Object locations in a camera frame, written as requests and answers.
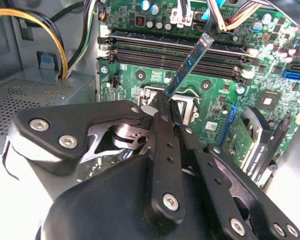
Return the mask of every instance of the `chip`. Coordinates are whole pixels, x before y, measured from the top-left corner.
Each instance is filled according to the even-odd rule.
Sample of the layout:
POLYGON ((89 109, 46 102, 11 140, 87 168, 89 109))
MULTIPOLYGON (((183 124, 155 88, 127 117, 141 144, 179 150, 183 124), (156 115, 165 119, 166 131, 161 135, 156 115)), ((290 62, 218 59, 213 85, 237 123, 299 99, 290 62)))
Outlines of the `chip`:
POLYGON ((280 17, 279 20, 278 20, 278 24, 282 25, 285 23, 285 18, 284 17, 280 17))
POLYGON ((270 38, 270 34, 269 33, 264 33, 264 34, 262 34, 261 41, 268 42, 269 38, 270 38))
POLYGON ((220 103, 225 103, 226 102, 226 97, 225 96, 220 96, 219 97, 219 102, 220 103))
POLYGON ((299 90, 299 88, 300 88, 300 84, 297 82, 297 83, 293 86, 292 91, 296 92, 296 91, 299 90))
POLYGON ((274 29, 273 29, 273 32, 274 32, 274 33, 278 33, 278 32, 280 32, 280 29, 281 29, 281 26, 280 26, 280 25, 276 25, 276 26, 274 27, 274 29))
POLYGON ((279 66, 274 66, 273 68, 272 68, 272 73, 274 73, 274 74, 279 74, 279 73, 281 73, 281 71, 282 71, 282 67, 279 67, 279 66))
POLYGON ((255 58, 255 59, 253 59, 251 65, 252 65, 252 66, 258 66, 258 65, 259 65, 259 62, 260 62, 260 59, 255 58))
POLYGON ((266 70, 266 66, 259 66, 258 72, 259 72, 259 73, 264 73, 265 70, 266 70))
POLYGON ((272 33, 272 34, 270 35, 270 40, 274 41, 274 40, 277 39, 277 37, 278 37, 278 34, 277 34, 277 33, 272 33))
POLYGON ((255 107, 259 110, 273 111, 275 110, 281 97, 281 92, 266 89, 259 95, 255 107))

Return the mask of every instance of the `perforated metal panel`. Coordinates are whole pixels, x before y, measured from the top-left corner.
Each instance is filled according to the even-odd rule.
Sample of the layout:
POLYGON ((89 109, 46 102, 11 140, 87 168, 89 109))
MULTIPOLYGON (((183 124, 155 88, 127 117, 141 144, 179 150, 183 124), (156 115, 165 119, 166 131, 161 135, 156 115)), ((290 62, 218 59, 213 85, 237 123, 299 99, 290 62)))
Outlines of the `perforated metal panel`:
POLYGON ((50 70, 28 69, 0 81, 0 153, 6 141, 11 119, 25 108, 91 103, 95 101, 95 79, 73 74, 56 81, 50 70))
POLYGON ((25 108, 54 105, 56 99, 67 98, 73 87, 11 79, 0 85, 0 135, 6 135, 15 112, 25 108))

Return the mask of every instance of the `mounting screw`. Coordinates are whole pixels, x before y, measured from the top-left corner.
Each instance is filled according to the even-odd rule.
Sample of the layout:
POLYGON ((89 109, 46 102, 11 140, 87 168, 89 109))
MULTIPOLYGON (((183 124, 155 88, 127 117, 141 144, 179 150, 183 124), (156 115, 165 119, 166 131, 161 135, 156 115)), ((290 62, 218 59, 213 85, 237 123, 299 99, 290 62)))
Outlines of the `mounting screw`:
POLYGON ((287 224, 286 227, 288 228, 289 232, 295 236, 296 238, 299 237, 298 232, 295 230, 295 228, 293 226, 291 226, 290 224, 287 224))
POLYGON ((220 154, 220 153, 221 153, 221 152, 220 152, 220 149, 217 148, 216 146, 213 147, 213 151, 215 151, 217 154, 220 154))
POLYGON ((133 112, 137 113, 137 114, 139 113, 139 110, 138 110, 138 108, 136 108, 136 107, 134 107, 134 106, 133 106, 133 107, 131 107, 131 110, 132 110, 133 112))
POLYGON ((235 218, 231 218, 230 224, 231 224, 232 229, 240 236, 243 237, 246 234, 245 228, 239 220, 237 220, 235 218))
POLYGON ((282 237, 286 236, 284 230, 278 224, 274 223, 273 226, 282 237))
POLYGON ((194 131, 190 128, 190 127, 186 127, 185 130, 189 133, 189 134, 193 134, 194 131))
POLYGON ((108 68, 107 68, 106 66, 102 66, 102 67, 101 67, 101 72, 102 72, 103 74, 107 74, 107 73, 108 73, 108 68))
POLYGON ((171 211, 177 211, 179 208, 178 200, 170 193, 163 195, 163 204, 171 211))
POLYGON ((73 136, 64 135, 59 138, 59 144, 66 149, 74 149, 78 142, 73 136))
POLYGON ((30 122, 30 127, 36 131, 43 132, 49 128, 49 124, 42 119, 34 119, 30 122))

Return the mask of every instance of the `green circuit board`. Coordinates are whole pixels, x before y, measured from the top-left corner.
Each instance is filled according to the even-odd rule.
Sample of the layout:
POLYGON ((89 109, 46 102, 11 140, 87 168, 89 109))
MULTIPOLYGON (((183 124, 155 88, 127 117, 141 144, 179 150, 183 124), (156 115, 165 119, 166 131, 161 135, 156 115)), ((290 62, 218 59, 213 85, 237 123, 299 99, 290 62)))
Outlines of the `green circuit board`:
MULTIPOLYGON (((182 36, 185 38, 196 38, 198 39, 202 32, 195 29, 195 25, 202 25, 203 22, 200 20, 193 21, 192 26, 184 26, 179 28, 176 25, 172 25, 171 30, 167 31, 163 28, 157 29, 156 27, 147 28, 146 26, 138 26, 136 24, 137 17, 144 17, 144 22, 147 20, 152 20, 155 23, 158 21, 165 23, 170 22, 170 16, 173 8, 177 7, 176 0, 158 0, 155 4, 159 7, 159 12, 157 15, 152 15, 149 11, 143 11, 142 9, 136 9, 140 6, 141 0, 111 0, 107 1, 106 14, 107 18, 102 24, 106 24, 110 29, 119 29, 125 31, 136 31, 147 34, 157 34, 166 37, 169 36, 182 36)), ((195 13, 204 13, 207 9, 207 4, 205 2, 191 2, 191 10, 195 13)), ((225 19, 229 19, 236 12, 238 8, 235 6, 222 6, 220 12, 225 19)), ((284 16, 275 10, 260 8, 255 12, 250 18, 248 18, 240 27, 237 27, 232 34, 223 34, 216 27, 213 27, 209 31, 209 35, 219 43, 234 43, 238 45, 245 45, 246 47, 261 47, 264 45, 263 39, 267 39, 269 36, 264 36, 263 33, 275 33, 275 27, 279 19, 284 16), (259 22, 265 14, 271 15, 271 23, 267 26, 263 26, 260 32, 252 31, 253 24, 259 22)), ((279 35, 289 34, 289 38, 276 38, 272 40, 275 44, 289 44, 298 43, 300 41, 300 34, 296 34, 296 27, 290 27, 292 24, 290 21, 285 20, 281 26, 281 30, 277 31, 279 35)))
MULTIPOLYGON (((161 21, 168 23, 173 8, 177 6, 177 1, 174 0, 158 0, 156 4, 159 7, 159 12, 157 15, 152 15, 149 11, 143 11, 137 7, 140 6, 140 2, 139 0, 133 0, 129 3, 124 0, 108 1, 106 21, 100 24, 106 25, 113 31, 133 31, 134 33, 147 35, 161 35, 163 38, 183 37, 197 40, 201 36, 202 32, 195 28, 195 25, 201 24, 198 20, 193 21, 191 26, 184 26, 183 28, 172 25, 169 31, 164 28, 156 29, 155 27, 137 26, 136 17, 139 16, 144 17, 145 21, 152 20, 154 22, 161 21)), ((206 9, 207 5, 204 2, 191 2, 191 10, 195 13, 203 13, 206 9)), ((234 6, 223 6, 220 8, 225 19, 230 18, 236 10, 237 7, 234 6)), ((205 76, 204 74, 191 74, 179 89, 180 92, 183 92, 184 96, 195 97, 198 117, 191 121, 189 125, 199 137, 202 146, 205 146, 211 143, 218 143, 220 139, 227 118, 227 114, 224 114, 222 111, 222 107, 224 108, 224 106, 226 107, 226 112, 231 110, 232 105, 236 106, 236 119, 239 118, 245 107, 256 107, 268 122, 271 123, 273 130, 283 118, 290 115, 289 130, 273 157, 273 160, 277 162, 289 146, 300 126, 300 120, 297 119, 298 114, 300 114, 300 81, 283 77, 287 63, 278 54, 278 49, 284 50, 289 46, 294 48, 300 45, 300 32, 298 28, 284 18, 280 12, 273 9, 261 8, 232 33, 223 33, 218 31, 216 27, 213 27, 208 34, 214 38, 216 43, 221 45, 232 44, 257 50, 258 55, 255 58, 257 64, 243 63, 240 66, 242 69, 253 73, 254 77, 250 84, 234 82, 226 78, 205 76), (261 22, 265 14, 271 16, 271 22, 264 24, 260 32, 254 32, 252 30, 254 23, 261 22), (267 44, 269 43, 277 48, 276 51, 267 49, 267 44), (202 83, 205 81, 211 83, 209 89, 202 88, 202 83), (244 88, 244 92, 239 94, 237 89, 241 87, 244 88), (272 99, 273 102, 270 104, 270 107, 260 107, 262 105, 261 101, 265 100, 263 97, 267 96, 268 92, 277 94, 277 98, 274 97, 272 99)), ((117 47, 153 54, 164 53, 179 56, 183 54, 169 50, 147 48, 147 46, 140 47, 118 44, 117 47)), ((231 61, 225 59, 224 63, 231 63, 231 61)), ((167 78, 170 78, 175 73, 171 70, 137 64, 110 63, 108 60, 102 59, 99 61, 99 66, 99 97, 101 101, 130 100, 138 103, 140 89, 145 86, 164 88, 169 83, 167 82, 167 78), (107 68, 107 73, 102 73, 102 67, 107 68), (145 73, 143 80, 137 77, 137 72, 139 71, 145 73), (109 86, 109 81, 114 75, 118 79, 118 86, 116 87, 109 86)), ((233 159, 239 166, 242 163, 242 158, 245 157, 240 154, 240 148, 242 148, 242 153, 245 153, 249 146, 249 141, 246 142, 245 140, 249 136, 241 128, 243 128, 242 123, 235 121, 231 125, 229 132, 233 133, 241 130, 238 133, 237 140, 223 145, 223 149, 228 154, 231 154, 233 146, 238 145, 237 153, 233 159)))

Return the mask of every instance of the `blue slot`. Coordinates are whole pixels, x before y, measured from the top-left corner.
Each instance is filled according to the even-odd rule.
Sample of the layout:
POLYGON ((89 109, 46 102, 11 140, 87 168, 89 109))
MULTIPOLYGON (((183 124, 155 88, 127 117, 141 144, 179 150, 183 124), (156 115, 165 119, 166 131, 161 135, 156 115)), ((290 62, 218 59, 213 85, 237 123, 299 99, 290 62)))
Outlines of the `blue slot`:
MULTIPOLYGON (((226 0, 216 0, 216 4, 218 5, 219 8, 223 6, 226 0)), ((204 14, 202 15, 201 19, 204 21, 207 21, 209 18, 209 10, 207 9, 204 14)))
POLYGON ((282 77, 285 79, 300 81, 300 72, 284 70, 282 73, 282 77))

